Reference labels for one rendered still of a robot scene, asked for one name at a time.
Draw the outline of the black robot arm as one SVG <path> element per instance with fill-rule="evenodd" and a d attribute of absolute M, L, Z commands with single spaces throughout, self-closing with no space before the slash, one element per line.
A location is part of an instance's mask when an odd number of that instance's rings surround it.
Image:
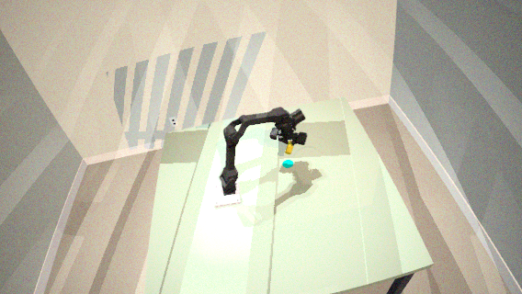
<path fill-rule="evenodd" d="M 239 143 L 240 138 L 244 135 L 245 130 L 251 125 L 274 122 L 276 128 L 282 132 L 290 132 L 296 130 L 297 124 L 302 122 L 305 116 L 300 109 L 289 113 L 283 107 L 275 107 L 268 112 L 256 113 L 250 115 L 241 115 L 238 119 L 231 121 L 225 128 L 223 128 L 223 137 L 226 142 L 225 150 L 225 166 L 222 168 L 220 180 L 223 189 L 223 195 L 235 194 L 235 182 L 238 178 L 238 171 L 234 166 L 235 162 L 235 147 Z M 235 127 L 241 124 L 237 131 Z"/>

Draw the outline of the cyan circle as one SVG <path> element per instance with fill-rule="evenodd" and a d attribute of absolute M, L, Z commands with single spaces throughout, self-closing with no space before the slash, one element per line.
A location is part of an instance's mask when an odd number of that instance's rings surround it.
<path fill-rule="evenodd" d="M 293 162 L 291 160 L 286 160 L 283 162 L 283 166 L 286 168 L 290 168 L 293 166 Z"/>

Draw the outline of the yellow cylinder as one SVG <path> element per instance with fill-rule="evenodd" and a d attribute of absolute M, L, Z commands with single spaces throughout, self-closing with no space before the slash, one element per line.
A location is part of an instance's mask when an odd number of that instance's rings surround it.
<path fill-rule="evenodd" d="M 293 146 L 294 146 L 294 145 L 292 145 L 291 142 L 292 142 L 292 141 L 289 141 L 289 143 L 288 143 L 287 149 L 286 149 L 286 151 L 285 151 L 286 154 L 291 154 L 291 152 L 292 152 L 292 149 L 293 149 Z"/>

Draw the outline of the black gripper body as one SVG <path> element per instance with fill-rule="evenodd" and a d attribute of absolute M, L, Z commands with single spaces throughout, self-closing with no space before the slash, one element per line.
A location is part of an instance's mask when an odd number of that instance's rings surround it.
<path fill-rule="evenodd" d="M 272 131 L 270 132 L 270 139 L 272 140 L 276 140 L 277 139 L 277 136 L 280 140 L 283 140 L 283 139 L 286 139 L 286 140 L 294 140 L 296 141 L 298 144 L 301 144 L 301 145 L 304 145 L 306 140 L 307 140 L 307 134 L 306 132 L 294 132 L 293 129 L 291 129 L 290 132 L 279 132 L 280 129 L 278 130 L 277 128 L 273 128 Z"/>

